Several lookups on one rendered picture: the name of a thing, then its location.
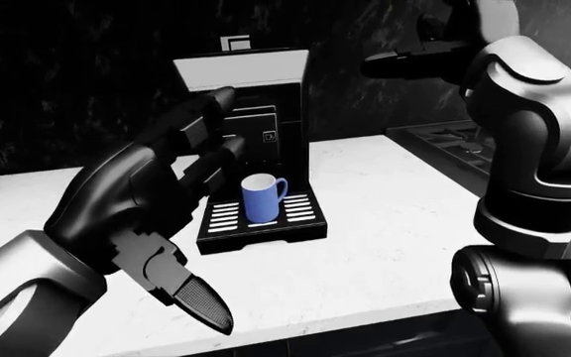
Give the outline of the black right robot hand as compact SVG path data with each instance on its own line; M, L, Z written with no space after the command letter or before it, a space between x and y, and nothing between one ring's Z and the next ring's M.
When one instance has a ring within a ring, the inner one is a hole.
M371 79L440 78L461 83L482 46L476 31L479 20L474 0L443 0L451 8L442 21L420 14L415 28L419 44L369 56L360 72Z

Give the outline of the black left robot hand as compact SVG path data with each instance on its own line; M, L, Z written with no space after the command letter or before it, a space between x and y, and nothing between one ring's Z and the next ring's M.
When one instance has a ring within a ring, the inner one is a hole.
M175 106L133 142L78 172L44 226L95 272L126 273L162 304L226 335L234 326L230 309L187 268L171 239L202 198L235 177L245 142L221 134L234 101L227 86Z

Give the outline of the black coffee machine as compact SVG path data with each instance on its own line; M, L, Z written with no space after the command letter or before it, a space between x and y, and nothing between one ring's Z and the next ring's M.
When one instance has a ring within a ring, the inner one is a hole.
M196 244L202 255L239 251L257 243L323 239L327 222L309 182L307 138L308 50L276 49L216 53L173 62L188 90L204 94L235 89L222 136L245 140L237 176L208 198ZM262 133L275 131L276 142ZM287 180L287 195L272 222L252 223L245 215L241 181L255 174Z

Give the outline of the black gas stovetop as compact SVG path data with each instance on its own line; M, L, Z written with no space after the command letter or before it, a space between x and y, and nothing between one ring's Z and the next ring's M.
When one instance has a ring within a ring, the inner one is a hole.
M385 136L474 195L485 194L495 144L473 121L389 128Z

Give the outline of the blue ceramic mug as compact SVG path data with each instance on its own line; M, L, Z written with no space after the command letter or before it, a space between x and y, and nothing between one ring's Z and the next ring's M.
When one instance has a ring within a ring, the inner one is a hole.
M287 180L255 174L244 178L240 186L245 215L250 222L260 224L277 219L280 203L287 195Z

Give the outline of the white wall outlet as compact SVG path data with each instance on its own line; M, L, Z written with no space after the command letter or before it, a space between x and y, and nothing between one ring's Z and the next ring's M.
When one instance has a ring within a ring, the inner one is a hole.
M222 52L245 51L252 48L249 35L225 36L220 38Z

